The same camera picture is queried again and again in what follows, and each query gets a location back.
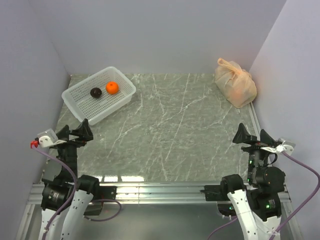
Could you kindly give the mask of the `translucent orange plastic bag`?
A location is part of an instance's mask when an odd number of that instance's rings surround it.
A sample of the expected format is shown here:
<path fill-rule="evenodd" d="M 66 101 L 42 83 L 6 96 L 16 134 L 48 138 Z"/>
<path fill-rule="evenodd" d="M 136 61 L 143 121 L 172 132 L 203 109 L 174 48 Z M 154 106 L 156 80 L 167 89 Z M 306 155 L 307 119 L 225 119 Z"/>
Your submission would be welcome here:
<path fill-rule="evenodd" d="M 257 96 L 252 75 L 234 61 L 217 60 L 214 82 L 224 97 L 235 107 L 242 108 Z"/>

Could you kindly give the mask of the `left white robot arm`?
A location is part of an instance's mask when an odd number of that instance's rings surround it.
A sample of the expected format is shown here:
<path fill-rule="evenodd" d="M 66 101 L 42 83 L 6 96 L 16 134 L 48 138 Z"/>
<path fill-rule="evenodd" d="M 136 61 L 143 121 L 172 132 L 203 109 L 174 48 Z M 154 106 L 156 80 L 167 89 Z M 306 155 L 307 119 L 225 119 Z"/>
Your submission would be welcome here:
<path fill-rule="evenodd" d="M 100 197 L 98 178 L 78 177 L 77 149 L 93 138 L 89 121 L 84 119 L 76 129 L 70 129 L 68 125 L 58 132 L 48 129 L 31 143 L 34 150 L 39 147 L 55 149 L 57 157 L 47 153 L 44 156 L 60 165 L 56 173 L 42 178 L 40 240 L 73 239 L 77 222 L 84 216 L 88 204 Z"/>

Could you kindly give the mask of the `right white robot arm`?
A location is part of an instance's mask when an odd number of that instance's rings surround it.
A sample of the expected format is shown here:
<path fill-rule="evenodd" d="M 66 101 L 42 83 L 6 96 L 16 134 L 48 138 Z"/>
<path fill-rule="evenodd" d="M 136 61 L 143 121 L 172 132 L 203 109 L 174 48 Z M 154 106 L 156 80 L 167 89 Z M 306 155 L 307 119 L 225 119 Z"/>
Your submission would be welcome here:
<path fill-rule="evenodd" d="M 270 166 L 270 155 L 277 156 L 283 150 L 282 141 L 273 139 L 265 130 L 260 137 L 251 135 L 240 123 L 232 140 L 243 144 L 243 152 L 249 154 L 248 179 L 244 183 L 238 174 L 224 176 L 220 182 L 220 194 L 230 200 L 246 240 L 278 240 L 276 232 L 282 218 L 279 193 L 285 190 L 285 173 Z"/>

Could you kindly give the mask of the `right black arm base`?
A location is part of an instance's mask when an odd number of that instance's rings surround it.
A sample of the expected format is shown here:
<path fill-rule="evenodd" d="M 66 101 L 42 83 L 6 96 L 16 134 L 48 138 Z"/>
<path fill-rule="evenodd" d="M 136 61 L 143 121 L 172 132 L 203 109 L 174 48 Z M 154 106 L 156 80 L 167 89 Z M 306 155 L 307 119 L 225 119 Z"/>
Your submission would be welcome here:
<path fill-rule="evenodd" d="M 226 193 L 223 193 L 220 185 L 205 185 L 200 192 L 204 194 L 206 202 L 217 203 L 217 213 L 222 218 L 229 218 L 232 220 L 237 216 L 230 199 L 227 197 Z"/>

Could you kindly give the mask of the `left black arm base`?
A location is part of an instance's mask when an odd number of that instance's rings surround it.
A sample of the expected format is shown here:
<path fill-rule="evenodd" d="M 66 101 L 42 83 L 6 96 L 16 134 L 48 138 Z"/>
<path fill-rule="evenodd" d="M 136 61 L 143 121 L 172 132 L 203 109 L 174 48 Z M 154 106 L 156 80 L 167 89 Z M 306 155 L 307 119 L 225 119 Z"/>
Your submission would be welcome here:
<path fill-rule="evenodd" d="M 99 216 L 102 213 L 104 203 L 98 201 L 99 199 L 109 199 L 115 200 L 117 194 L 117 187 L 112 186 L 101 186 L 98 190 L 98 193 L 94 195 L 92 201 L 88 204 L 84 216 L 85 217 L 95 217 Z"/>

